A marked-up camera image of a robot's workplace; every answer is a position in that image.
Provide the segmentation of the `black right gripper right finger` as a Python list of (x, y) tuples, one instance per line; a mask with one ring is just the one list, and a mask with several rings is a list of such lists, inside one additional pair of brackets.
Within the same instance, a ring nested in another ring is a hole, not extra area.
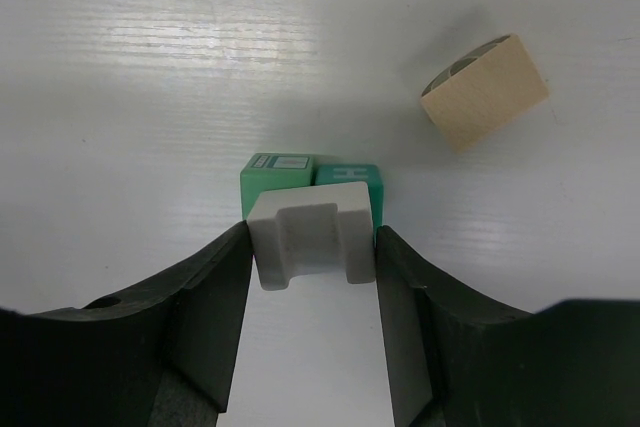
[(376, 236), (383, 341), (398, 426), (635, 426), (639, 304), (565, 300), (528, 313)]

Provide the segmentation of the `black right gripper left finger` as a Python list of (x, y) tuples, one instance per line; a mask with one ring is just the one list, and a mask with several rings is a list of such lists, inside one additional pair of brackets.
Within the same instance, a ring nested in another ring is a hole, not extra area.
[(228, 407), (252, 270), (238, 223), (82, 308), (1, 313), (5, 426), (213, 426)]

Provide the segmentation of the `white notched wood block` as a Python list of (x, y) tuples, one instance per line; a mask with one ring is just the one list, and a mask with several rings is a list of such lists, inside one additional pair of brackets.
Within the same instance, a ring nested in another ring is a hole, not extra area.
[(367, 190), (320, 185), (260, 194), (246, 219), (261, 287), (286, 289), (299, 276), (341, 271), (350, 284), (375, 280)]

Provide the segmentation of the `light green wood block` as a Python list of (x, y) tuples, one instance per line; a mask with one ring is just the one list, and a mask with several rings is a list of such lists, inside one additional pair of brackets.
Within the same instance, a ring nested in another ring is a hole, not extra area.
[(240, 172), (242, 218), (262, 192), (310, 186), (315, 157), (296, 153), (256, 153)]

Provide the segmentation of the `dark green wood block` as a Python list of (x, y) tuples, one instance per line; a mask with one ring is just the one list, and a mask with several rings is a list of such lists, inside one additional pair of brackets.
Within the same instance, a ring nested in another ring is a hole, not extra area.
[(320, 165), (315, 173), (314, 185), (358, 184), (367, 190), (373, 227), (373, 239), (384, 220), (385, 186), (379, 167), (375, 164), (333, 163)]

